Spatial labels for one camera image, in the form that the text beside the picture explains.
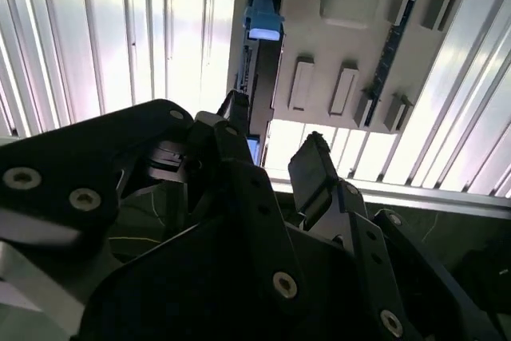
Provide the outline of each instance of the blue plastic clip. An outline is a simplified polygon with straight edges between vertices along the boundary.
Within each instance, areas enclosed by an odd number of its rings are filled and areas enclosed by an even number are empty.
[[[244,27],[250,39],[278,41],[284,18],[275,12],[273,0],[253,0],[245,9]]]

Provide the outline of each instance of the silver screw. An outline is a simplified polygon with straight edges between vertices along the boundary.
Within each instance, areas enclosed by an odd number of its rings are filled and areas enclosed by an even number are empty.
[[[26,167],[11,168],[3,174],[5,185],[23,191],[37,187],[41,180],[41,174],[38,171]]]
[[[101,196],[92,189],[78,188],[69,195],[69,202],[79,211],[92,211],[101,205]]]
[[[402,325],[398,317],[394,313],[388,310],[383,310],[380,313],[380,319],[382,320],[383,326],[390,332],[394,337],[402,336]]]
[[[170,111],[170,116],[175,117],[176,119],[179,119],[179,120],[183,120],[184,119],[183,113],[181,113],[179,111],[176,111],[175,109]]]
[[[389,215],[389,218],[396,225],[401,225],[402,224],[401,219],[399,217],[397,217],[396,215],[392,214],[392,213]]]
[[[292,299],[298,293],[298,286],[286,272],[276,272],[273,275],[273,286],[284,299]]]
[[[354,195],[358,195],[358,189],[355,188],[353,185],[346,183],[346,188],[348,188],[348,191]]]
[[[229,132],[231,135],[234,135],[234,136],[237,136],[238,135],[238,131],[236,131],[234,128],[232,127],[225,127],[225,130],[227,132]]]

